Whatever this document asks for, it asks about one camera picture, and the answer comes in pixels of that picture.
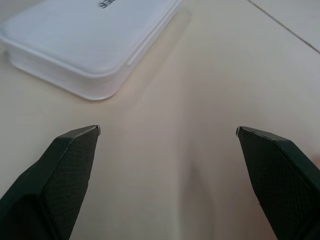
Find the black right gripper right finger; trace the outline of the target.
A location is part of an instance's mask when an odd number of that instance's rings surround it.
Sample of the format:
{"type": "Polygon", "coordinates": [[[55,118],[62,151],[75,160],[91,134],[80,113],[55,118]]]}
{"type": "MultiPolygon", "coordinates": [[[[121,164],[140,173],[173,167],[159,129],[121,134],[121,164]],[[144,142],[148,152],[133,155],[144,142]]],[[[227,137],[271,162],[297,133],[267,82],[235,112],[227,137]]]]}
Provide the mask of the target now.
{"type": "Polygon", "coordinates": [[[279,240],[320,238],[320,170],[289,139],[236,130],[255,196],[279,240]]]}

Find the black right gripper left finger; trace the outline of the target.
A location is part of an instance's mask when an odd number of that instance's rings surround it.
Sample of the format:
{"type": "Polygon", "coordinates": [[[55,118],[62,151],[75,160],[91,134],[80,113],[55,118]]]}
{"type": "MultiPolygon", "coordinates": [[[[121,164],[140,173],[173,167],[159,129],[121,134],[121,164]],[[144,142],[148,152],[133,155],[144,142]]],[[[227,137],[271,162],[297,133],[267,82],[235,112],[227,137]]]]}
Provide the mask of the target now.
{"type": "Polygon", "coordinates": [[[55,138],[0,199],[2,240],[68,240],[84,201],[99,125],[55,138]]]}

